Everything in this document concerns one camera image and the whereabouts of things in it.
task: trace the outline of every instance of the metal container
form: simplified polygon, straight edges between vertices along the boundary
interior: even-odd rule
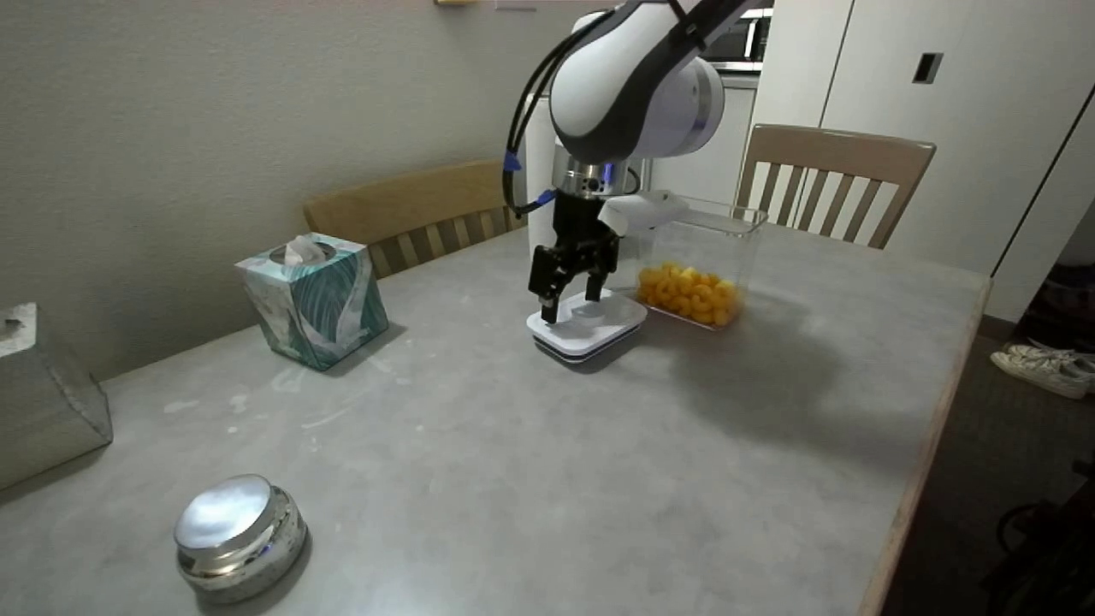
[[[178,568],[205,602],[243,602],[277,585],[305,554],[294,500],[260,476],[198,493],[175,530]]]
[[[48,335],[38,305],[0,308],[0,489],[110,445],[96,380]]]

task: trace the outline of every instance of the table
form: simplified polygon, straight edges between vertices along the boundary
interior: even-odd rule
[[[510,233],[383,281],[397,332],[335,376],[246,329],[110,380],[116,441],[0,506],[3,613],[195,613],[175,520],[236,472],[315,548],[226,613],[879,609],[986,277],[763,229],[743,322],[589,373],[534,349],[524,277]]]

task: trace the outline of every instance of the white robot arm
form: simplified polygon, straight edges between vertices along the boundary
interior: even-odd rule
[[[681,0],[626,0],[578,21],[578,31],[544,58],[520,96],[506,144],[506,202],[513,205],[520,133],[548,82],[551,123],[568,151],[565,178],[551,192],[558,243],[537,246],[530,267],[530,291],[541,298],[548,325],[575,274],[589,274],[585,298],[599,301],[616,270],[619,236],[599,222],[606,171],[626,157],[698,151],[722,120],[719,75],[698,51],[746,0],[684,3],[691,10]]]

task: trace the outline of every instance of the floor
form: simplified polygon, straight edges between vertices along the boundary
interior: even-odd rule
[[[986,613],[999,513],[1061,503],[1081,483],[1071,462],[1095,448],[1095,397],[1061,400],[999,373],[989,352],[1003,342],[999,325],[975,339],[886,616]]]

